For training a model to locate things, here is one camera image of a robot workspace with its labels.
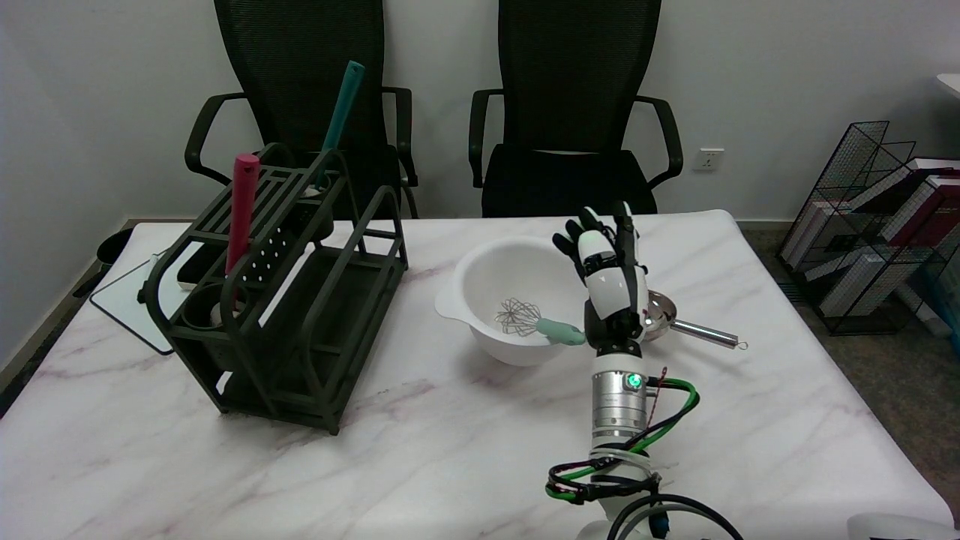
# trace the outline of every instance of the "cable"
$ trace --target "cable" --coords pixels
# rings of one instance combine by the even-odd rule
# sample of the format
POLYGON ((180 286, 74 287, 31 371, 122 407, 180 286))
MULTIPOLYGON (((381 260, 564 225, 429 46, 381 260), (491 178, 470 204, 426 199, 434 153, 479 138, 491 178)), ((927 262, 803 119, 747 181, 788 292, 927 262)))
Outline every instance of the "cable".
POLYGON ((630 534, 630 531, 634 530, 636 526, 640 525, 640 522, 653 516, 655 514, 665 512, 690 512, 691 514, 697 514, 698 516, 705 517, 710 519, 710 517, 700 510, 694 508, 693 506, 687 506, 686 504, 672 503, 672 504, 657 504, 656 506, 651 506, 649 508, 644 508, 640 510, 635 516, 634 519, 630 520, 630 523, 626 527, 620 530, 620 540, 627 540, 627 536, 630 534))
POLYGON ((643 497, 624 506, 623 509, 620 510, 620 513, 616 515, 616 519, 613 520, 613 525, 610 527, 610 532, 607 533, 607 540, 617 540, 617 533, 620 531, 620 528, 623 527, 623 522, 627 521, 627 516, 640 510, 642 506, 656 503, 680 503, 690 506, 696 510, 700 510, 706 514, 708 519, 725 530, 727 534, 733 538, 733 540, 743 540, 743 536, 740 536, 740 533, 737 532, 736 528, 734 528, 726 518, 721 516, 713 508, 710 508, 706 504, 694 499, 690 499, 689 497, 684 497, 683 495, 670 495, 667 493, 659 493, 657 495, 643 497))
POLYGON ((639 491, 648 491, 647 483, 631 482, 630 484, 621 484, 619 486, 609 486, 591 483, 575 482, 573 480, 591 475, 597 471, 607 469, 621 461, 633 461, 629 457, 621 454, 630 452, 640 454, 644 449, 663 438, 677 423, 694 407, 700 403, 700 394, 693 384, 680 379, 657 379, 649 378, 648 385, 659 384, 663 388, 671 390, 683 390, 689 394, 684 406, 673 416, 657 422, 650 428, 642 431, 640 434, 632 437, 626 443, 621 445, 620 449, 594 449, 590 453, 591 460, 576 461, 572 463, 562 463, 556 465, 548 472, 548 482, 546 493, 554 499, 568 501, 571 503, 582 503, 583 501, 593 501, 606 497, 622 496, 623 494, 632 494, 639 491), (580 468, 578 471, 561 475, 560 472, 580 468))

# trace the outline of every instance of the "white bowl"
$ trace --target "white bowl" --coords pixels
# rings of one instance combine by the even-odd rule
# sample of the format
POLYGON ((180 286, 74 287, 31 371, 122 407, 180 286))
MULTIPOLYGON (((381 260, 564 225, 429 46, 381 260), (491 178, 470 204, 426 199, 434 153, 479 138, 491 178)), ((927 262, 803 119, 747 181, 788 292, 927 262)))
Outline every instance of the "white bowl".
POLYGON ((583 325, 587 290, 573 262, 543 238, 515 236, 489 242, 457 263, 453 279, 437 295, 442 317, 467 323, 480 348, 515 366, 544 363, 565 345, 539 333, 507 334, 494 319, 501 302, 516 298, 540 308, 540 316, 583 325))

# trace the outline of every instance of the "pink handle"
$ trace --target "pink handle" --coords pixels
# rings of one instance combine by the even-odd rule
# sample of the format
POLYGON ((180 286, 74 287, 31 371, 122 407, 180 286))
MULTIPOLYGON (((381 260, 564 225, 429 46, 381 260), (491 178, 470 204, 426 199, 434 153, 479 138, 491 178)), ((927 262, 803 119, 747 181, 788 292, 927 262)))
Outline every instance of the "pink handle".
POLYGON ((227 247, 227 273, 240 260, 250 243, 250 221, 256 182, 260 179, 260 158, 241 154, 233 162, 233 201, 230 207, 230 243, 227 247))

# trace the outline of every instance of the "teal utensil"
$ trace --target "teal utensil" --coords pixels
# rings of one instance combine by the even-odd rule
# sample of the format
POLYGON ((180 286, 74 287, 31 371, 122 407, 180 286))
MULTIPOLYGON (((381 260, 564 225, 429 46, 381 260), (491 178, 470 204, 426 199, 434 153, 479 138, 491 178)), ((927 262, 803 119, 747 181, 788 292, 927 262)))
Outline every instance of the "teal utensil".
POLYGON ((587 336, 573 325, 561 323, 540 316, 540 308, 529 302, 509 298, 500 303, 502 311, 496 313, 494 320, 500 323, 503 333, 515 333, 521 337, 539 332, 547 339, 564 345, 583 345, 587 336))
MULTIPOLYGON (((360 89, 360 83, 363 82, 365 71, 367 71, 367 68, 361 63, 350 61, 347 64, 344 80, 340 83, 340 95, 337 96, 337 104, 333 107, 330 125, 326 128, 322 150, 333 150, 340 144, 340 135, 343 134, 344 126, 347 125, 350 109, 353 108, 353 99, 357 96, 357 90, 360 89)), ((323 177, 323 171, 317 175, 317 182, 314 184, 316 188, 320 189, 320 181, 323 177)))

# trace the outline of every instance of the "silver cylinder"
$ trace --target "silver cylinder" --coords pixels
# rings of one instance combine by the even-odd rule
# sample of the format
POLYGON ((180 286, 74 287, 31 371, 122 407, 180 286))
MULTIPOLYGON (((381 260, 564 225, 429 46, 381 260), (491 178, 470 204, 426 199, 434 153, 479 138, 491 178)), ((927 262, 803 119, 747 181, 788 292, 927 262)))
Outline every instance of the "silver cylinder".
POLYGON ((646 380, 638 373, 593 375, 593 438, 626 440, 647 425, 646 380))
POLYGON ((703 339, 704 341, 714 343, 728 349, 736 349, 736 346, 740 343, 740 338, 732 333, 726 333, 725 331, 702 327, 700 325, 681 321, 680 319, 675 320, 673 324, 670 325, 670 328, 680 333, 692 335, 693 337, 703 339))

